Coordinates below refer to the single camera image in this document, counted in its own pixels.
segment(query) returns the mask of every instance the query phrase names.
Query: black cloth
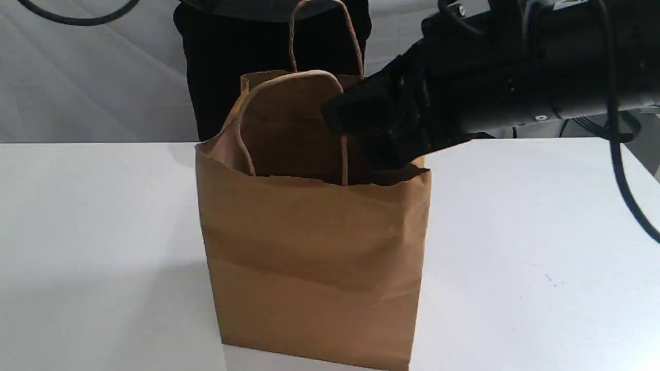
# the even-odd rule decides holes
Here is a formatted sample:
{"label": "black cloth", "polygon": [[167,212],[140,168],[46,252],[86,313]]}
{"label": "black cloth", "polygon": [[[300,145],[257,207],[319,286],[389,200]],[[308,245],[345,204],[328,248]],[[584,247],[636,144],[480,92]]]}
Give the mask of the black cloth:
{"label": "black cloth", "polygon": [[[347,0],[362,55],[371,34],[368,0]],[[174,22],[183,39],[187,79],[200,141],[214,137],[240,95],[246,73],[291,70],[289,25],[210,15],[182,3]],[[294,51],[300,71],[357,75],[358,65],[339,7],[296,22]]]}

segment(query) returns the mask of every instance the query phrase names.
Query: brown paper bag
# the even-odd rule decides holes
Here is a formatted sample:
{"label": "brown paper bag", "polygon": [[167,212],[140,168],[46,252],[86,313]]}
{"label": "brown paper bag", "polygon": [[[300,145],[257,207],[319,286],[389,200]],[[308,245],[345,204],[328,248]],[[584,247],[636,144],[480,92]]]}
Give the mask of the brown paper bag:
{"label": "brown paper bag", "polygon": [[373,174],[320,107],[356,81],[246,75],[197,146],[201,226],[225,344],[407,370],[431,176]]}

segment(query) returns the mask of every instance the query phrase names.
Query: table surface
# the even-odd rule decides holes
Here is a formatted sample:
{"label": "table surface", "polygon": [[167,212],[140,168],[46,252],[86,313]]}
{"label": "table surface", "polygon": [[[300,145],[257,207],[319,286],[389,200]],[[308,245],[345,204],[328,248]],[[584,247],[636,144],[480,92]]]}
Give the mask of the table surface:
{"label": "table surface", "polygon": [[[660,186],[626,151],[660,224]],[[479,141],[434,170],[411,371],[660,369],[660,246],[598,139]],[[192,144],[0,145],[0,369],[347,371],[223,346]]]}

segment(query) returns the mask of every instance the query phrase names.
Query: bag handle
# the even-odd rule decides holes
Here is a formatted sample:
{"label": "bag handle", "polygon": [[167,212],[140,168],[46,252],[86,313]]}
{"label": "bag handle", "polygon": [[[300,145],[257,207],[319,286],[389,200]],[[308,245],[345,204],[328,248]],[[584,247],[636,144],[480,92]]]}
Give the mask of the bag handle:
{"label": "bag handle", "polygon": [[[308,3],[311,3],[314,0],[301,0],[291,13],[291,21],[289,22],[289,59],[291,60],[291,66],[293,67],[294,72],[298,72],[298,62],[296,61],[296,54],[293,51],[293,41],[296,35],[295,26],[296,26],[296,16],[298,11],[302,9]],[[350,37],[353,41],[353,48],[355,49],[355,54],[358,59],[358,70],[360,71],[360,79],[364,78],[364,60],[362,58],[362,50],[360,49],[360,43],[358,42],[358,36],[355,33],[355,27],[353,27],[353,21],[350,19],[350,13],[346,4],[341,0],[332,0],[339,4],[339,6],[344,11],[344,16],[346,17],[346,25],[348,26],[348,31],[350,32]],[[348,185],[348,139],[346,135],[341,136],[341,185],[346,187]]]}

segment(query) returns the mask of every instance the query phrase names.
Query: paper bag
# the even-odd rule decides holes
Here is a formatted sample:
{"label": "paper bag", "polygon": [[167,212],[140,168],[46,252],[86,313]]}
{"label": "paper bag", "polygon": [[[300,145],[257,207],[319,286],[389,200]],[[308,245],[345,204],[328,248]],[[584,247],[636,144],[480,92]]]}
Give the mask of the paper bag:
{"label": "paper bag", "polygon": [[246,75],[197,146],[201,226],[222,341],[407,370],[430,171],[374,174],[320,108],[358,77]]}

